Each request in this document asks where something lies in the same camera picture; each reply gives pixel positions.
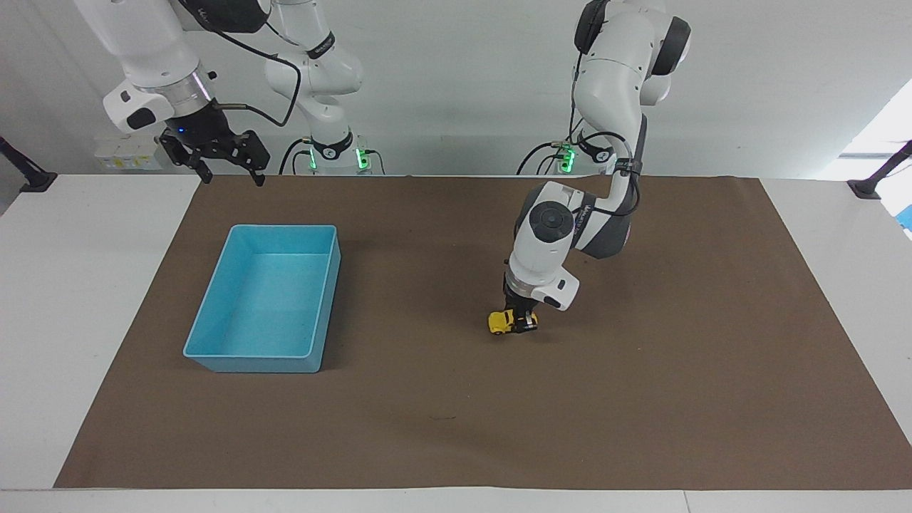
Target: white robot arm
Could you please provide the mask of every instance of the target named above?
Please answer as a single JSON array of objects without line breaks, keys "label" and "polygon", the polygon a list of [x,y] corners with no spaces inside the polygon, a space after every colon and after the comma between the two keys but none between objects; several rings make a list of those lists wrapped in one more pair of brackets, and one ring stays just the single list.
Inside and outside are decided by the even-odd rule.
[{"label": "white robot arm", "polygon": [[571,249],[602,259],[624,247],[639,203],[647,127],[641,105],[668,94],[665,77],[689,49],[689,25],[665,11],[660,0],[594,0],[584,9],[576,33],[583,57],[574,100],[588,127],[576,144],[603,141],[617,153],[611,190],[598,198],[548,182],[529,193],[504,273],[506,306],[489,317],[492,333],[536,329],[533,309],[539,302],[570,307],[579,289],[579,280],[563,267]]},{"label": "white robot arm", "polygon": [[[345,111],[334,96],[361,89],[361,62],[336,44],[320,0],[273,0],[282,21],[282,37],[301,47],[298,53],[280,54],[293,63],[305,79],[297,106],[310,127],[311,163],[315,173],[357,174],[366,166]],[[266,79],[279,94],[294,95],[295,72],[274,61],[266,63]]]},{"label": "white robot arm", "polygon": [[[269,153],[253,131],[232,132],[215,101],[199,57],[184,39],[168,0],[75,0],[98,39],[118,58],[126,79],[104,99],[105,111],[122,131],[164,121],[160,136],[171,160],[208,183],[203,159],[244,167],[257,185]],[[186,0],[182,4],[191,8]],[[266,0],[195,0],[194,17],[226,32],[254,32],[268,16]]]}]

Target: cable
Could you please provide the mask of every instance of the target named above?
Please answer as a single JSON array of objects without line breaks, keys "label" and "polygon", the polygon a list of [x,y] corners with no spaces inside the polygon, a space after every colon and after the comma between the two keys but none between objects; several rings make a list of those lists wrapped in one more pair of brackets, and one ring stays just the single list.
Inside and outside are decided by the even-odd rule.
[{"label": "cable", "polygon": [[[183,5],[184,9],[187,9],[188,12],[191,12],[191,13],[193,12],[192,9],[190,9],[187,6],[187,0],[178,0],[178,1],[181,3],[181,5]],[[295,111],[295,103],[297,103],[297,94],[301,90],[301,81],[303,80],[303,78],[301,77],[301,70],[298,69],[298,67],[295,66],[294,64],[288,62],[287,60],[285,60],[283,58],[280,58],[279,56],[269,55],[262,50],[258,50],[254,47],[251,47],[250,45],[247,45],[245,43],[242,43],[241,41],[238,41],[237,39],[235,39],[231,36],[228,36],[221,30],[218,30],[218,29],[212,27],[211,25],[209,25],[208,23],[205,23],[204,20],[198,19],[197,21],[200,21],[200,25],[203,28],[205,28],[209,32],[216,34],[218,37],[221,37],[222,39],[228,41],[229,43],[232,43],[238,47],[241,47],[241,48],[247,50],[248,52],[256,54],[262,58],[267,58],[274,62],[278,62],[279,64],[284,64],[284,65],[288,66],[289,68],[293,69],[295,71],[295,73],[297,74],[297,82],[295,83],[295,93],[292,94],[291,101],[289,101],[289,103],[288,103],[288,111],[285,113],[285,118],[281,121],[277,120],[276,118],[273,118],[269,114],[266,114],[265,112],[257,109],[256,107],[247,105],[246,103],[225,103],[225,104],[217,105],[216,108],[219,110],[249,110],[249,111],[253,112],[254,114],[257,114],[259,116],[262,116],[263,118],[266,118],[266,120],[273,123],[275,126],[277,126],[279,128],[284,127],[286,124],[288,124],[288,120],[291,119],[292,112]]]},{"label": "cable", "polygon": [[550,146],[551,146],[550,142],[543,142],[543,143],[539,144],[538,146],[535,146],[535,148],[531,152],[529,152],[528,155],[525,156],[525,158],[523,159],[523,163],[519,164],[519,169],[516,170],[516,176],[523,174],[523,167],[525,167],[526,163],[529,162],[529,159],[531,159],[533,155],[535,155],[536,153],[538,153],[541,150],[548,148]]},{"label": "cable", "polygon": [[612,215],[615,217],[627,217],[628,215],[631,215],[634,212],[636,212],[637,209],[639,208],[639,200],[642,198],[642,196],[640,195],[640,192],[639,192],[639,175],[637,175],[635,173],[632,174],[630,176],[630,182],[633,184],[633,192],[634,192],[634,194],[637,195],[637,200],[633,203],[633,206],[631,206],[629,209],[627,209],[626,212],[618,212],[618,211],[612,212],[610,210],[605,210],[603,208],[598,208],[598,207],[594,207],[592,209],[593,212],[599,212],[600,214]]},{"label": "cable", "polygon": [[576,117],[576,82],[579,80],[579,65],[582,63],[583,52],[579,52],[579,57],[576,58],[576,66],[573,71],[573,85],[570,87],[570,131],[567,133],[568,140],[573,136],[573,132],[575,131],[573,128],[573,121]]},{"label": "cable", "polygon": [[269,27],[269,30],[272,30],[272,31],[273,31],[273,34],[275,34],[275,35],[277,35],[277,36],[279,36],[279,37],[282,37],[282,35],[279,34],[279,31],[278,31],[278,30],[275,30],[275,27],[273,26],[273,24],[271,24],[271,23],[269,23],[269,22],[267,21],[267,22],[266,22],[266,26]]},{"label": "cable", "polygon": [[383,165],[383,155],[381,155],[380,152],[378,152],[377,150],[365,150],[364,153],[366,155],[377,155],[377,157],[380,159],[380,172],[383,173],[384,176],[386,176],[387,166]]},{"label": "cable", "polygon": [[574,134],[577,130],[579,130],[579,127],[580,127],[580,125],[583,124],[583,121],[585,121],[585,120],[581,118],[581,119],[577,122],[576,126],[574,126],[572,130],[570,130],[570,137],[567,138],[568,141],[570,141],[570,140],[573,139],[573,134]]},{"label": "cable", "polygon": [[630,144],[627,142],[627,139],[624,139],[624,136],[622,136],[619,133],[613,132],[613,131],[597,131],[596,133],[593,133],[592,135],[587,135],[583,139],[576,141],[575,145],[579,146],[583,142],[589,142],[596,137],[603,137],[603,136],[614,137],[615,139],[623,142],[624,149],[627,150],[627,157],[631,158],[631,159],[634,158],[635,155],[634,155],[633,151],[630,150]]},{"label": "cable", "polygon": [[285,163],[288,162],[288,156],[291,155],[291,151],[295,148],[295,146],[297,146],[298,144],[301,144],[301,143],[310,144],[310,140],[295,139],[291,144],[288,145],[288,149],[285,150],[285,156],[282,157],[282,163],[279,164],[279,176],[282,176],[282,173],[285,172]]},{"label": "cable", "polygon": [[906,167],[904,167],[903,169],[900,169],[899,171],[893,171],[892,173],[888,174],[887,176],[884,177],[884,180],[887,178],[892,178],[892,177],[902,173],[903,171],[905,171],[906,169],[908,169],[910,167],[912,167],[912,162],[909,165],[907,165]]},{"label": "cable", "polygon": [[[544,157],[544,158],[542,159],[542,161],[538,163],[538,169],[535,170],[535,174],[536,174],[536,175],[542,173],[542,166],[544,165],[545,162],[548,162],[548,159],[551,159],[551,165],[554,165],[554,161],[557,160],[557,157],[556,157],[555,155],[548,155],[548,156]],[[548,168],[547,168],[547,170],[544,172],[544,174],[548,174],[548,173],[551,172],[551,165],[548,166]]]},{"label": "cable", "polygon": [[297,176],[297,169],[295,168],[295,163],[297,162],[297,157],[300,155],[310,155],[310,150],[302,150],[298,153],[295,153],[295,156],[291,158],[291,174]]}]

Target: black clamp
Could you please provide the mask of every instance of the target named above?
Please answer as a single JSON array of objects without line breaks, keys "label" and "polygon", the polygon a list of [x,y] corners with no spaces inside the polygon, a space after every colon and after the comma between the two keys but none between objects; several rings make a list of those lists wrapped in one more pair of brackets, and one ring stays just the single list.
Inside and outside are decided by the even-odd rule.
[{"label": "black clamp", "polygon": [[203,183],[212,181],[212,171],[203,159],[221,159],[243,167],[250,173],[257,187],[262,187],[266,181],[266,177],[258,172],[269,163],[269,152],[254,131],[232,134],[220,141],[192,145],[188,152],[176,133],[167,128],[159,136],[159,143],[174,165],[185,165],[194,170]]},{"label": "black clamp", "polygon": [[615,154],[614,148],[599,148],[594,144],[589,143],[586,139],[582,137],[576,142],[576,146],[583,151],[586,155],[592,159],[592,162],[596,164],[604,164],[611,159],[611,155]]},{"label": "black clamp", "polygon": [[621,176],[627,176],[629,174],[639,174],[643,171],[643,162],[635,161],[633,159],[617,159],[615,164],[615,172],[621,172]]},{"label": "black clamp", "polygon": [[506,297],[503,309],[513,311],[513,333],[537,330],[538,324],[533,317],[533,310],[538,306],[538,301],[524,298],[513,292],[507,285],[506,276],[503,277],[503,294]]}]

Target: plastic container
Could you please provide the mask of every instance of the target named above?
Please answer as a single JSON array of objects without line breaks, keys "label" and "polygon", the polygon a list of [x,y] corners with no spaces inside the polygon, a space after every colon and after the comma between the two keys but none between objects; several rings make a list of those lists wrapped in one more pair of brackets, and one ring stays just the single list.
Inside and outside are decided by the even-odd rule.
[{"label": "plastic container", "polygon": [[335,226],[237,225],[183,355],[215,372],[317,372],[339,270]]},{"label": "plastic container", "polygon": [[899,213],[896,216],[896,220],[905,228],[906,230],[912,230],[912,204],[909,205],[906,210]]}]

